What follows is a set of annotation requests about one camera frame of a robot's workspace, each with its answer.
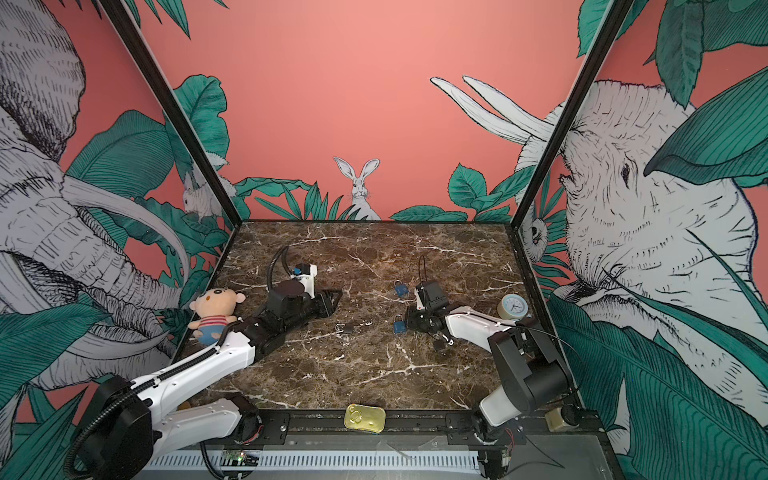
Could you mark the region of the black padlock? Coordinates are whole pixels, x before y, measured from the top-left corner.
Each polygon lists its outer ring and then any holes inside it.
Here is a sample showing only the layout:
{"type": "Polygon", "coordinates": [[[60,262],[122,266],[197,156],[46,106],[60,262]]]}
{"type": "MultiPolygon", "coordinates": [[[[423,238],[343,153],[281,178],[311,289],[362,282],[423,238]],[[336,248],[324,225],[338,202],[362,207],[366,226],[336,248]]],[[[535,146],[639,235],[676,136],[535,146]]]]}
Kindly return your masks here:
{"type": "Polygon", "coordinates": [[[442,351],[452,346],[453,344],[454,344],[454,341],[452,338],[442,336],[442,335],[433,336],[433,347],[435,351],[442,351]]]}

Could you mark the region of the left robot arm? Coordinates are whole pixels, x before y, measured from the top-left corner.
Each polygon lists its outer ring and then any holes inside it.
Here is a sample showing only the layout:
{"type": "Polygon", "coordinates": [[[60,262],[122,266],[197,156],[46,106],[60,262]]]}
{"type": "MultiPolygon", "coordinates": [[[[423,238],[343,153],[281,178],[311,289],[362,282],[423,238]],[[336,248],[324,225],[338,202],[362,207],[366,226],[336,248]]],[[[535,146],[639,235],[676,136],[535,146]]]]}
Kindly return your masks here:
{"type": "Polygon", "coordinates": [[[234,432],[262,432],[258,408],[242,395],[179,411],[185,400],[281,347],[286,336],[337,310],[340,289],[308,291],[312,276],[281,282],[245,319],[226,326],[212,345],[134,380],[116,376],[98,389],[78,424],[63,472],[69,479],[131,479],[152,460],[234,432]]]}

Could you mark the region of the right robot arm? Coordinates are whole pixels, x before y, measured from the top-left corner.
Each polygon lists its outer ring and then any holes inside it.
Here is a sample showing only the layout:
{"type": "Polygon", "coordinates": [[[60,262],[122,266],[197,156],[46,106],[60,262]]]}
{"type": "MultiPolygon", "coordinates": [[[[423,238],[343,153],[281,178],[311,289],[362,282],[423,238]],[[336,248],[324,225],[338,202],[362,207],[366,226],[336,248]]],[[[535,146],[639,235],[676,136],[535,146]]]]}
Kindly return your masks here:
{"type": "Polygon", "coordinates": [[[451,303],[435,281],[417,284],[415,298],[406,310],[407,329],[429,334],[439,346],[471,343],[493,358],[500,385],[475,409],[478,434],[505,427],[574,389],[557,337],[535,319],[503,319],[451,303]]]}

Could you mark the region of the small round clock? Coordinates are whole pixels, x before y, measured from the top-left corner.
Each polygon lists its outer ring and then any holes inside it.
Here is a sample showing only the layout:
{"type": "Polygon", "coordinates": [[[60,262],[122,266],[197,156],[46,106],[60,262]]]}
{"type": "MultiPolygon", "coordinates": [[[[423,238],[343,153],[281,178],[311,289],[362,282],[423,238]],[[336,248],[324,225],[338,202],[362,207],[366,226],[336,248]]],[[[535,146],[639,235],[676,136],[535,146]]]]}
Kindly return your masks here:
{"type": "Polygon", "coordinates": [[[528,302],[518,294],[506,294],[497,304],[497,313],[503,320],[521,320],[529,313],[528,302]]]}

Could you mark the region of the plush doll toy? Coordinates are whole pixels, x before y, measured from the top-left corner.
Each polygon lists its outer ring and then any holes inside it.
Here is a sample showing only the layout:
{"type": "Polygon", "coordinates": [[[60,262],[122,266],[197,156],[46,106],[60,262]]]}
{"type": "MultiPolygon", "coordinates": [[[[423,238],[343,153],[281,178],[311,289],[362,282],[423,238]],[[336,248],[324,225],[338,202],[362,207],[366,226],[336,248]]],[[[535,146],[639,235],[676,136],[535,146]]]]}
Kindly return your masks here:
{"type": "Polygon", "coordinates": [[[189,305],[196,315],[188,324],[192,336],[205,346],[217,343],[224,329],[237,320],[234,311],[245,300],[243,293],[232,289],[213,288],[202,293],[189,305]]]}

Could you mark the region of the gold tin can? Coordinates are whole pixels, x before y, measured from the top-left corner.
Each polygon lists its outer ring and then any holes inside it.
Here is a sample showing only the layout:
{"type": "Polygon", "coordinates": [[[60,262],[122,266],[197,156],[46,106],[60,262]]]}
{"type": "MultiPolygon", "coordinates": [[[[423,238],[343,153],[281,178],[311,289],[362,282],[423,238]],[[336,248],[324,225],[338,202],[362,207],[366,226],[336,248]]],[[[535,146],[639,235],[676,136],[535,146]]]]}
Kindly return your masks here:
{"type": "Polygon", "coordinates": [[[379,434],[385,428],[386,411],[380,407],[350,404],[345,410],[343,423],[349,430],[379,434]]]}

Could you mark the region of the beige small block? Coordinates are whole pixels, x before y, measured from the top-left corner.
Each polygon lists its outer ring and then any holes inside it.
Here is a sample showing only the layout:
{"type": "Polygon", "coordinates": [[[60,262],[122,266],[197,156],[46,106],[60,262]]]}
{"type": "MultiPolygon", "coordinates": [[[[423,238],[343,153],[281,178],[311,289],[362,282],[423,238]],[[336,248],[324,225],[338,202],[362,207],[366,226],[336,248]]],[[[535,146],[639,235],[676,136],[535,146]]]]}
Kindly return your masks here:
{"type": "Polygon", "coordinates": [[[548,411],[544,416],[547,429],[551,433],[565,432],[573,430],[576,424],[572,422],[572,416],[562,407],[557,407],[548,411]]]}

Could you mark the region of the white perforated rail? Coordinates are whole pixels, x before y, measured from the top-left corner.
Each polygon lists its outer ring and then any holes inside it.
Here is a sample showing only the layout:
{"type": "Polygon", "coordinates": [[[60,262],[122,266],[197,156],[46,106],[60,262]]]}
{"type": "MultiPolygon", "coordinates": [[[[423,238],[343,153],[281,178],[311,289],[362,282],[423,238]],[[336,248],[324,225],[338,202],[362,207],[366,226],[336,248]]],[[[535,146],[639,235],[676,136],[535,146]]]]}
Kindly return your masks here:
{"type": "Polygon", "coordinates": [[[469,451],[210,450],[211,465],[224,472],[412,470],[477,473],[477,455],[469,451]]]}

